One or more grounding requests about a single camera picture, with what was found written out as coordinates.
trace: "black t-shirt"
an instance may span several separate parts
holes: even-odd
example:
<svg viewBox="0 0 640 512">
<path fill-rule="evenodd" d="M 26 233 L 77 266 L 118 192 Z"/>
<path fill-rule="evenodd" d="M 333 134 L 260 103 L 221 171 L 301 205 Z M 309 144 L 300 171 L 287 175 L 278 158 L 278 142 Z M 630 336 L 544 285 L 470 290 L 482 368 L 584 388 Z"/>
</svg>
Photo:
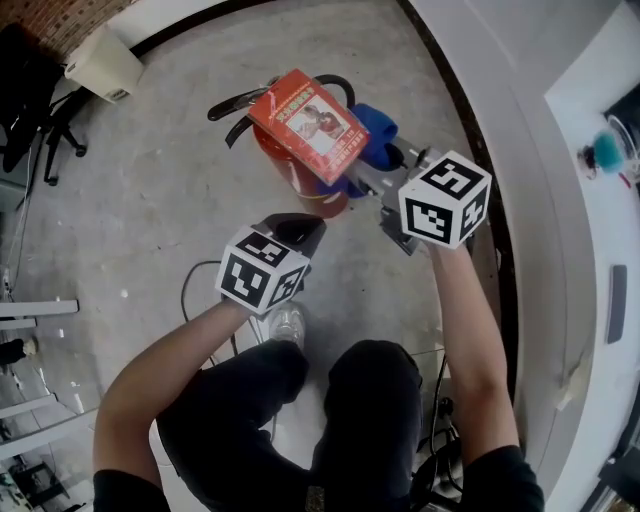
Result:
<svg viewBox="0 0 640 512">
<path fill-rule="evenodd" d="M 169 512 L 162 491 L 122 471 L 98 471 L 93 478 L 96 512 Z M 464 473 L 462 512 L 496 510 L 541 512 L 542 490 L 517 446 L 505 446 L 475 460 Z"/>
</svg>

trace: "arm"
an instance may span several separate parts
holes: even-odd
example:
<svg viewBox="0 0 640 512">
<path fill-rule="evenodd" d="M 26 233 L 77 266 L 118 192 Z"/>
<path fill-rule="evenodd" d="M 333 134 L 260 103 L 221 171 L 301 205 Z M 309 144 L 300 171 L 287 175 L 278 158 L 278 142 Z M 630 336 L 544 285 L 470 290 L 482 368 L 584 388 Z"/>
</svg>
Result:
<svg viewBox="0 0 640 512">
<path fill-rule="evenodd" d="M 161 487 L 149 445 L 151 423 L 249 315 L 233 301 L 221 302 L 155 342 L 122 370 L 98 411 L 96 472 L 116 469 Z"/>
<path fill-rule="evenodd" d="M 462 458 L 468 466 L 496 448 L 519 445 L 507 390 L 507 362 L 500 331 L 467 249 L 432 246 L 430 253 Z"/>
</svg>

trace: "white box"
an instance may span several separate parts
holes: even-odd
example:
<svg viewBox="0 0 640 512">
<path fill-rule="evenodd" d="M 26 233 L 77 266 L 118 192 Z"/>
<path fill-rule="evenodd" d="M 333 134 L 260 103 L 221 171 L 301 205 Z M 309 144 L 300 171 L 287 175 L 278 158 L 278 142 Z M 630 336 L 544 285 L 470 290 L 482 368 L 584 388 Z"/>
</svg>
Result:
<svg viewBox="0 0 640 512">
<path fill-rule="evenodd" d="M 133 94 L 144 66 L 102 25 L 69 56 L 64 76 L 111 103 Z"/>
<path fill-rule="evenodd" d="M 216 289 L 258 315 L 293 297 L 309 258 L 243 226 L 224 250 Z"/>
<path fill-rule="evenodd" d="M 402 231 L 458 247 L 487 216 L 491 175 L 449 151 L 399 191 Z"/>
</svg>

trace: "chair leg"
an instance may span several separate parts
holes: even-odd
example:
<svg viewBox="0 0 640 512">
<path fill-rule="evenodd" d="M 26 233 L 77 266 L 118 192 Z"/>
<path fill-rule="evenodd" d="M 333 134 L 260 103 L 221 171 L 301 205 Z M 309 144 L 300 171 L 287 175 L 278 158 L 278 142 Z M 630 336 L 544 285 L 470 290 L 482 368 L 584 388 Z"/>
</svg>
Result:
<svg viewBox="0 0 640 512">
<path fill-rule="evenodd" d="M 47 163 L 44 167 L 44 182 L 52 187 L 55 187 L 58 184 L 58 177 L 51 176 L 51 168 L 53 167 L 53 157 L 56 155 L 58 143 L 60 142 L 60 135 L 54 135 L 55 134 L 50 135 L 47 139 L 49 151 L 47 152 Z"/>
<path fill-rule="evenodd" d="M 87 146 L 80 144 L 76 140 L 68 126 L 62 129 L 62 136 L 67 139 L 69 144 L 71 144 L 71 146 L 76 150 L 77 157 L 80 158 L 87 154 Z"/>
</svg>

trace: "fire extinguisher handle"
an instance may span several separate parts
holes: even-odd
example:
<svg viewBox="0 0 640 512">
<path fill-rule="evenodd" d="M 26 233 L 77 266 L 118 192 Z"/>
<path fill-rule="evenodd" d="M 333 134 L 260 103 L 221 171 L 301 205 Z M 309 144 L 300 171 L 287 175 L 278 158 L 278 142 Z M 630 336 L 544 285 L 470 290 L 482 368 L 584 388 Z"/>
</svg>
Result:
<svg viewBox="0 0 640 512">
<path fill-rule="evenodd" d="M 247 116 L 244 116 L 242 119 L 240 119 L 240 121 L 234 124 L 233 128 L 229 130 L 229 133 L 227 133 L 227 136 L 224 138 L 224 141 L 227 143 L 227 146 L 231 148 L 231 146 L 233 146 L 233 144 L 238 139 L 238 137 L 240 137 L 240 135 L 242 135 L 245 130 L 251 128 L 252 124 L 253 124 L 253 121 L 249 119 Z"/>
<path fill-rule="evenodd" d="M 217 121 L 225 116 L 228 116 L 229 114 L 233 114 L 238 110 L 246 108 L 251 105 L 251 101 L 255 100 L 256 96 L 264 94 L 266 90 L 266 87 L 262 87 L 260 89 L 254 89 L 253 91 L 238 94 L 233 98 L 221 101 L 220 103 L 214 105 L 209 109 L 209 112 L 207 113 L 207 119 L 209 119 L 209 121 Z"/>
</svg>

